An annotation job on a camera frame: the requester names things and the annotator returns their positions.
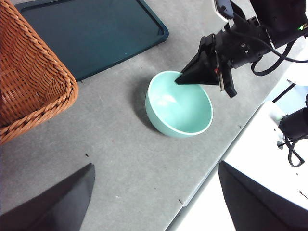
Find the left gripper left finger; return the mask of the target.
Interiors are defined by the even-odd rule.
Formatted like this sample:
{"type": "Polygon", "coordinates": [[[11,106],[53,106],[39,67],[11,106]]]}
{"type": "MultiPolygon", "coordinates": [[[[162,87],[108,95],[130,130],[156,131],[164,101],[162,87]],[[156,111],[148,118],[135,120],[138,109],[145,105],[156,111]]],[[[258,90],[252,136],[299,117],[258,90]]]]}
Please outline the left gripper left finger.
{"type": "Polygon", "coordinates": [[[95,165],[87,164],[40,195],[0,216],[2,231],[78,231],[95,183],[95,165]]]}

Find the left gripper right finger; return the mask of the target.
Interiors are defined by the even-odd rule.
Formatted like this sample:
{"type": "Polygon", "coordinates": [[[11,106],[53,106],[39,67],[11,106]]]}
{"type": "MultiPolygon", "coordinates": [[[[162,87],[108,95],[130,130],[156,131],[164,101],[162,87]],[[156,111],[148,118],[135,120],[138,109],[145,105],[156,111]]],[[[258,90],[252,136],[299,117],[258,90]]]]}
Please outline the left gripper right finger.
{"type": "Polygon", "coordinates": [[[275,194],[225,161],[218,176],[237,231],[306,231],[308,211],[275,194]]]}

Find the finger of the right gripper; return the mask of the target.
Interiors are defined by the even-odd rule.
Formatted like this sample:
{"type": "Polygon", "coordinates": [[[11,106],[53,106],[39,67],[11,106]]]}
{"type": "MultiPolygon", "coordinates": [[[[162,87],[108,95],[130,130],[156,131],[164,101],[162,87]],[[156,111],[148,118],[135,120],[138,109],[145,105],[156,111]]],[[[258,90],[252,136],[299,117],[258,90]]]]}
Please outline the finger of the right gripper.
{"type": "Polygon", "coordinates": [[[213,34],[201,37],[197,53],[182,69],[182,72],[203,72],[212,67],[214,57],[214,40],[213,34]]]}
{"type": "Polygon", "coordinates": [[[211,56],[206,51],[197,53],[181,70],[181,75],[175,80],[179,85],[219,85],[216,66],[211,63],[211,56]]]}

